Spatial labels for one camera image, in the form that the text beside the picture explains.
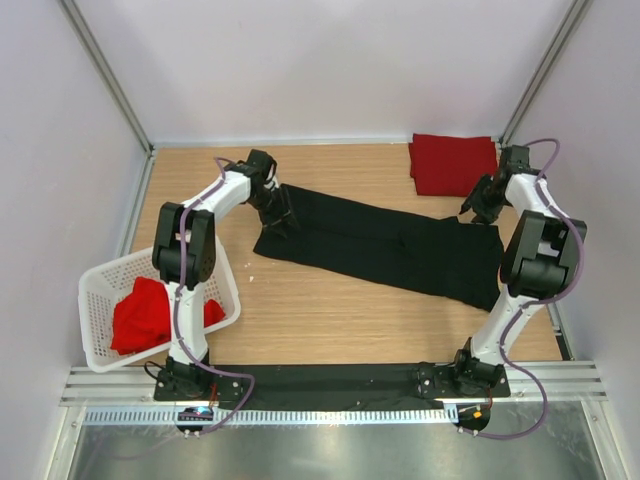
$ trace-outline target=wall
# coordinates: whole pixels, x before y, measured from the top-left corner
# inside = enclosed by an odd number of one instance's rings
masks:
[[[582,282],[561,308],[571,345],[596,360],[623,427],[632,468],[640,464],[640,3],[593,2],[543,87],[516,141],[563,143],[550,187],[589,227]],[[535,147],[541,165],[550,148]]]
[[[78,0],[153,142],[498,135],[570,0]]]
[[[52,0],[0,15],[0,464],[42,478],[70,366],[77,282],[116,253],[144,159]]]

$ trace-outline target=black cloth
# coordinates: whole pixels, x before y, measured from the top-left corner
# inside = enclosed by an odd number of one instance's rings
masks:
[[[283,185],[300,224],[263,231],[258,255],[491,310],[503,253],[498,228],[377,208]]]

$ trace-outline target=folded red cloth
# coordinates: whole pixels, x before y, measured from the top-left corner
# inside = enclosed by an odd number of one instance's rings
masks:
[[[204,305],[204,326],[209,327],[225,317],[215,300]],[[138,353],[171,340],[169,299],[164,285],[156,280],[138,277],[133,291],[113,311],[111,349],[120,355]]]
[[[418,195],[466,197],[482,175],[498,167],[490,137],[414,134],[409,156]]]

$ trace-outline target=gray floor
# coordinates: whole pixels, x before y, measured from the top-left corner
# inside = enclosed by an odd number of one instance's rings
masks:
[[[487,431],[517,432],[540,406],[496,404]],[[175,427],[84,427],[69,478],[188,480],[604,479],[579,403],[552,403],[546,424],[513,441],[472,438],[452,425],[243,427],[175,439]]]

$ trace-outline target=wooden floor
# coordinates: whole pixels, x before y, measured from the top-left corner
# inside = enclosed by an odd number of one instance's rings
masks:
[[[278,178],[319,192],[431,217],[456,215],[460,198],[418,197],[407,146],[263,147],[278,161]],[[213,155],[246,159],[249,148],[163,149],[159,152],[135,240],[152,244],[160,206],[181,202],[213,182]],[[462,220],[469,220],[467,214]],[[498,225],[505,244],[517,222],[505,208]],[[450,361],[487,313],[463,303],[376,285],[252,252],[260,222],[250,206],[217,227],[240,291],[242,315],[209,336],[215,363],[389,363]],[[518,339],[515,360],[558,360],[546,311]]]

